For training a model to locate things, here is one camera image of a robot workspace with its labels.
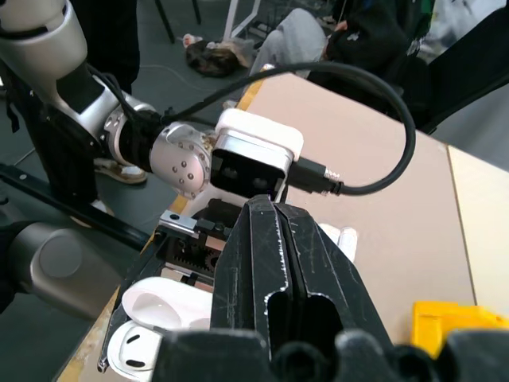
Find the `gray pants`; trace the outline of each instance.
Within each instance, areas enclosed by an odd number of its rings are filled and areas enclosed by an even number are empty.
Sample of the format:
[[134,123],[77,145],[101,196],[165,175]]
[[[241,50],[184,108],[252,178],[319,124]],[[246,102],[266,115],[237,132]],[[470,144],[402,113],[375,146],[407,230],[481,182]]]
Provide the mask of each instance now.
[[282,66],[318,61],[325,44],[327,37],[312,14],[301,9],[293,10],[267,36],[250,74],[260,72],[265,64]]

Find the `yellow object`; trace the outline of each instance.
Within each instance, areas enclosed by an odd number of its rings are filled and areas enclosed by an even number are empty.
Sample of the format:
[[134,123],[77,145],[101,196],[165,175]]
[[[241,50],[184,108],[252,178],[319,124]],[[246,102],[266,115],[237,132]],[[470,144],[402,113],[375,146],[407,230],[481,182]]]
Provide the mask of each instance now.
[[411,343],[432,357],[455,329],[509,329],[509,321],[481,306],[460,306],[455,302],[414,303]]

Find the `chair leg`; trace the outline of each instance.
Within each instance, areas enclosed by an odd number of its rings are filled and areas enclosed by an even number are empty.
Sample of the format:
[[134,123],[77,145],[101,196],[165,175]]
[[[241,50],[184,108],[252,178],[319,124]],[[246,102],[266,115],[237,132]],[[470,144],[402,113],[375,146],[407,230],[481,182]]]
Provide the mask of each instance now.
[[198,23],[198,25],[201,25],[201,14],[200,14],[200,8],[198,7],[198,0],[192,0],[192,7],[194,8],[196,22]]
[[161,4],[161,0],[155,0],[157,11],[159,13],[159,16],[161,17],[162,23],[165,26],[166,33],[168,34],[169,40],[172,42],[172,44],[175,44],[175,35],[173,34],[172,27],[169,25],[168,18],[166,17],[165,9],[163,8]]

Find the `beige tabletop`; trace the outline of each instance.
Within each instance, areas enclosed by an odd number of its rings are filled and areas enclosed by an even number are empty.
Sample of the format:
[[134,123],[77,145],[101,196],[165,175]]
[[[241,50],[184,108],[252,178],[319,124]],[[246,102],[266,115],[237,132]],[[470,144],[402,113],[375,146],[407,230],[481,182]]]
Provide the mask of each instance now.
[[[349,185],[384,176],[402,153],[401,123],[296,76],[256,84],[239,107],[300,130],[302,155],[339,172]],[[474,305],[477,297],[480,305],[509,314],[503,297],[509,264],[502,267],[509,250],[508,186],[509,173],[418,133],[414,158],[391,187],[366,197],[291,189],[289,201],[318,223],[357,230],[354,264],[392,341],[408,342],[418,300]],[[182,200],[172,208],[179,212]],[[110,310],[60,380],[113,380],[113,372],[95,371]]]

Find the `gray floor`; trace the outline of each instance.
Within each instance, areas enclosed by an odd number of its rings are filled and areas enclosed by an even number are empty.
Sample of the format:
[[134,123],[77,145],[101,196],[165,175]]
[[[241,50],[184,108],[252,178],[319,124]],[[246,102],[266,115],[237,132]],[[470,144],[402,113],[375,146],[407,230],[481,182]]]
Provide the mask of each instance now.
[[[191,0],[163,0],[173,32],[177,37],[194,33],[207,39],[223,35],[224,20],[229,1],[200,0],[203,25],[196,24]],[[242,2],[239,17],[247,15],[250,5]],[[134,95],[151,103],[159,111],[168,106],[176,111],[191,105],[214,90],[243,76],[241,71],[226,80],[203,78],[186,66],[182,44],[175,45],[162,27],[154,2],[138,2],[139,39],[142,51],[142,69],[134,84]],[[14,164],[31,150],[32,143],[24,128],[10,131],[3,101],[0,101],[0,162]],[[201,116],[216,119],[220,105],[209,107]],[[31,154],[18,167],[40,178],[45,173],[37,154]],[[102,176],[98,177],[99,194],[114,210],[115,215],[145,232],[151,232],[157,217],[175,197],[167,185],[150,176],[146,185],[128,187]],[[67,216],[31,197],[0,184],[10,199],[27,219],[43,220],[73,227],[95,241],[107,260],[121,273],[137,253],[104,235],[80,228]],[[0,369],[2,380],[51,380],[90,323],[73,318],[30,295],[18,295],[9,308],[0,315]]]

